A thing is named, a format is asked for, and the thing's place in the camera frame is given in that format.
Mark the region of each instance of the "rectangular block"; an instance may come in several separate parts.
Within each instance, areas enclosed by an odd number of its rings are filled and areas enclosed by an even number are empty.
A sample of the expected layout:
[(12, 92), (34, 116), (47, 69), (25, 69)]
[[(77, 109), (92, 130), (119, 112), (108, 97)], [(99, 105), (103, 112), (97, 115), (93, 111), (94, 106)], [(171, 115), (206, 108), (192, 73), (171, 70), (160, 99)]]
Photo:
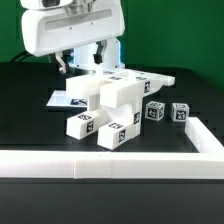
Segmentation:
[(132, 102), (136, 96), (144, 96), (145, 85), (143, 82), (121, 81), (103, 85), (100, 88), (100, 104), (117, 108)]
[(76, 139), (82, 139), (96, 132), (107, 122), (108, 115), (104, 110), (86, 111), (67, 120), (66, 134)]
[(185, 133), (201, 153), (224, 153), (224, 147), (196, 117), (186, 120)]
[(0, 151), (0, 177), (73, 178), (73, 159), (67, 152)]
[(74, 159), (74, 179), (83, 178), (111, 178), (111, 153), (80, 153)]
[(100, 75), (82, 75), (66, 79), (66, 94), (72, 99), (98, 95), (102, 84)]
[(112, 121), (99, 128), (97, 144), (113, 150), (133, 136), (133, 124), (128, 121)]

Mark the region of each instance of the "green wall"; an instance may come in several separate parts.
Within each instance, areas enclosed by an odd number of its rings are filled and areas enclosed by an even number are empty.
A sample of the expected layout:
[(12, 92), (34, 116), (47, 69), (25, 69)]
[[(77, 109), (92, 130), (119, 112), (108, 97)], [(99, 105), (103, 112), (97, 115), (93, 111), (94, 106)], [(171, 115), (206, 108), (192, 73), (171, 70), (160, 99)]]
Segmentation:
[[(123, 61), (189, 68), (224, 91), (223, 0), (122, 0)], [(24, 50), (20, 1), (2, 1), (0, 61)]]

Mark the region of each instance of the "black table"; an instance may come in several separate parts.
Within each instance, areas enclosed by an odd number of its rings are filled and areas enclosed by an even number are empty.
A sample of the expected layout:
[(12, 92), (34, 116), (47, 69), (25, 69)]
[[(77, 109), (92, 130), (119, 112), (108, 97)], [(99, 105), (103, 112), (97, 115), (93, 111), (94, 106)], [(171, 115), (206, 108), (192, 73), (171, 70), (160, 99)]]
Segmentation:
[[(160, 122), (143, 119), (140, 136), (116, 152), (197, 153), (184, 124), (170, 118), (173, 102), (187, 103), (224, 144), (224, 95), (181, 68), (133, 67), (172, 75), (173, 87), (146, 97), (166, 103)], [(77, 141), (65, 135), (66, 119), (81, 110), (47, 108), (65, 78), (51, 64), (0, 64), (0, 150), (107, 151), (97, 134)], [(219, 180), (1, 179), (0, 223), (223, 223), (224, 182)]]

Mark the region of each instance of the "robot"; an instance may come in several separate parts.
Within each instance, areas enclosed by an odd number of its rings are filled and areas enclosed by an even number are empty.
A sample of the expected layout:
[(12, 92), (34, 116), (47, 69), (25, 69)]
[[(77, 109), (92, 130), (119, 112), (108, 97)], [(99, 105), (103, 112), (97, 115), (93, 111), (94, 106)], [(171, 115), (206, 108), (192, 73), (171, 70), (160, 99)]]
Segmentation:
[[(97, 144), (113, 150), (140, 134), (142, 100), (175, 79), (125, 69), (120, 42), (125, 25), (120, 0), (21, 0), (25, 48), (35, 56), (55, 53), (60, 72), (89, 74), (66, 80), (66, 97), (88, 99), (87, 111), (67, 120), (67, 135), (98, 131)], [(74, 48), (69, 63), (62, 51)]]

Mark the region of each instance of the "small cube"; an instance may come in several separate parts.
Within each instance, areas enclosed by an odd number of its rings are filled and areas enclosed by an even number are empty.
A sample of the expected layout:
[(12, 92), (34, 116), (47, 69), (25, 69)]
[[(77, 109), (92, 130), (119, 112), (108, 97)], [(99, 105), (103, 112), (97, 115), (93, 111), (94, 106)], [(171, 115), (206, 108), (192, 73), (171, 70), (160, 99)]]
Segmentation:
[(185, 103), (173, 103), (171, 117), (176, 122), (186, 122), (190, 108)]
[(165, 103), (151, 101), (146, 104), (145, 118), (159, 121), (164, 117)]

